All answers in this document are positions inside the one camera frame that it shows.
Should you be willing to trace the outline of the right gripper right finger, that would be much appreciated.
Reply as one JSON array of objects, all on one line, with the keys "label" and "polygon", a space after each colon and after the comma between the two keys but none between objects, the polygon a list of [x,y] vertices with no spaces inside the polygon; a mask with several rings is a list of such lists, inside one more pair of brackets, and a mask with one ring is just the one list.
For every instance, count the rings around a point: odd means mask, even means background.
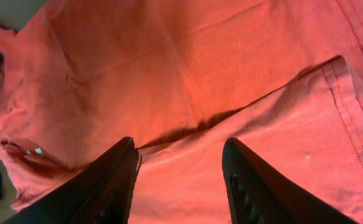
[{"label": "right gripper right finger", "polygon": [[233,224],[355,223],[290,181],[237,138],[229,138],[222,170]]}]

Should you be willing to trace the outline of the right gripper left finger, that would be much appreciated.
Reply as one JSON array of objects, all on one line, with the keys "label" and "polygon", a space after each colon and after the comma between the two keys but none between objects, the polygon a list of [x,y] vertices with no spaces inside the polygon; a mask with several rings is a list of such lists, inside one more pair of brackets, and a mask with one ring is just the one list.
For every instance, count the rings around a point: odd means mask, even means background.
[{"label": "right gripper left finger", "polygon": [[138,162],[133,138],[124,137],[81,173],[5,223],[128,223]]}]

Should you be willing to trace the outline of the orange FRAM t-shirt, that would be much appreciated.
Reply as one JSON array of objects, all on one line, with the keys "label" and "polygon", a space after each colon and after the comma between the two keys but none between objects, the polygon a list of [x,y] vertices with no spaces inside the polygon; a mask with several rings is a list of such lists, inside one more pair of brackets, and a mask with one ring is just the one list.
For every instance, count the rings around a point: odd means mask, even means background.
[{"label": "orange FRAM t-shirt", "polygon": [[363,223],[363,1],[49,1],[0,52],[16,211],[130,136],[130,223],[230,223],[234,137]]}]

